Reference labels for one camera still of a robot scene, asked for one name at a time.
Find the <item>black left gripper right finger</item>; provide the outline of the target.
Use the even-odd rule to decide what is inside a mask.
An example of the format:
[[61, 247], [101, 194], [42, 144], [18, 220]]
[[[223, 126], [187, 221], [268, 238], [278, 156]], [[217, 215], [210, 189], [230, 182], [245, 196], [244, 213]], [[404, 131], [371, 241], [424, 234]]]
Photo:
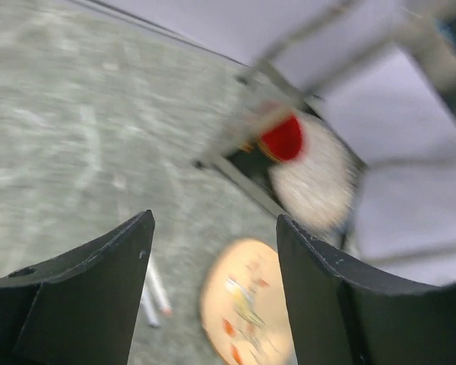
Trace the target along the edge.
[[431, 364], [430, 289], [367, 265], [277, 219], [277, 248], [300, 364]]

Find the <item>white marker with black tip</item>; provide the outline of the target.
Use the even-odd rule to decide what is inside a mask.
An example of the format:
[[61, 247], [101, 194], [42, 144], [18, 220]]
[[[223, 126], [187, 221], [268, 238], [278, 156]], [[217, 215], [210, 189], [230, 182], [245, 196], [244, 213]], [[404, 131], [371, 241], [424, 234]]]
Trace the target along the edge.
[[144, 314], [147, 318], [147, 323], [150, 327], [159, 328], [160, 322], [157, 318], [157, 313], [154, 309], [153, 301], [150, 297], [150, 291], [148, 290], [147, 286], [144, 285], [142, 287], [141, 292], [141, 307], [144, 311]]

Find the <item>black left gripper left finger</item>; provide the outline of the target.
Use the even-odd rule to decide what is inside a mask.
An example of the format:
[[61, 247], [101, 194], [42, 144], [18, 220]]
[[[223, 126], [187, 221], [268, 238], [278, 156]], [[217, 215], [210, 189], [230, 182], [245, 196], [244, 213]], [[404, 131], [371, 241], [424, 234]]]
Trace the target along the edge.
[[155, 220], [141, 211], [110, 232], [12, 276], [35, 291], [12, 354], [33, 364], [126, 364]]

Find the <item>white marker with pink end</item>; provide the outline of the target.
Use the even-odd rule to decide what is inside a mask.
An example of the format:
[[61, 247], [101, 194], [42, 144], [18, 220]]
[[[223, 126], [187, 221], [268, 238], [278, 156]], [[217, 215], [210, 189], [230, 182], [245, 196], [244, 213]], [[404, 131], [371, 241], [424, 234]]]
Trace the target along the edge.
[[159, 310], [166, 316], [172, 315], [172, 306], [163, 286], [154, 257], [151, 255], [147, 266], [147, 281]]

